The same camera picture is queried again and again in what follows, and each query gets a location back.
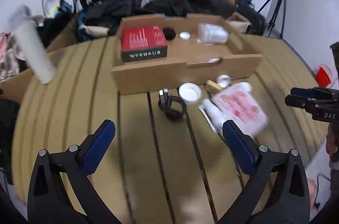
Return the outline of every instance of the person's hand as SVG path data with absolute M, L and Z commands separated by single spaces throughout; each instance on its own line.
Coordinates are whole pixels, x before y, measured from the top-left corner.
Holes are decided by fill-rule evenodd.
M 333 125 L 328 125 L 328 131 L 326 135 L 326 152 L 328 155 L 332 155 L 338 151 L 339 138 L 333 133 Z

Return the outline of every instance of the plastic bag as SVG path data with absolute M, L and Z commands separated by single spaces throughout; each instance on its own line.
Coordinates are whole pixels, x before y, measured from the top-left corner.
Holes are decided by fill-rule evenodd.
M 197 42 L 205 45 L 225 44 L 228 32 L 219 25 L 199 23 Z

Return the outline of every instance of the red box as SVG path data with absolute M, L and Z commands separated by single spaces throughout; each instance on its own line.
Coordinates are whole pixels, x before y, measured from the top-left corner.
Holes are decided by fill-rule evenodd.
M 167 41 L 158 26 L 125 29 L 121 43 L 123 62 L 167 57 Z

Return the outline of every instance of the wooden table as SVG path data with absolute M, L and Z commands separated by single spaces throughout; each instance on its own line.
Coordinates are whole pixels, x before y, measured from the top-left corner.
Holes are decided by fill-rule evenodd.
M 301 109 L 287 107 L 291 87 L 316 85 L 307 68 L 281 40 L 247 35 L 264 55 L 248 79 L 270 119 L 256 141 L 273 151 L 299 150 L 306 164 L 321 143 L 326 124 Z M 27 202 L 31 171 L 40 149 L 65 151 L 94 133 L 104 119 L 116 124 L 116 137 L 95 174 L 89 177 L 108 208 L 123 223 L 213 223 L 220 219 L 248 177 L 237 172 L 222 139 L 197 108 L 169 121 L 157 107 L 158 93 L 119 96 L 111 77 L 114 37 L 69 46 L 51 54 L 58 73 L 48 85 L 33 77 L 20 107 L 13 141 L 13 178 Z M 77 201 L 62 176 L 74 207 Z M 263 208 L 272 183 L 256 210 Z

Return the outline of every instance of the white jar lid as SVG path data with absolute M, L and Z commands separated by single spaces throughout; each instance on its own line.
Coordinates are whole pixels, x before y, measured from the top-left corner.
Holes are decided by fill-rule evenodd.
M 189 40 L 189 38 L 190 38 L 190 33 L 189 33 L 189 32 L 181 32 L 179 36 L 180 36 L 180 38 L 183 39 L 183 40 Z
M 222 88 L 228 87 L 230 81 L 231 78 L 228 75 L 220 75 L 217 77 L 217 84 Z
M 184 83 L 179 87 L 179 96 L 186 104 L 194 104 L 201 98 L 201 89 L 194 83 Z

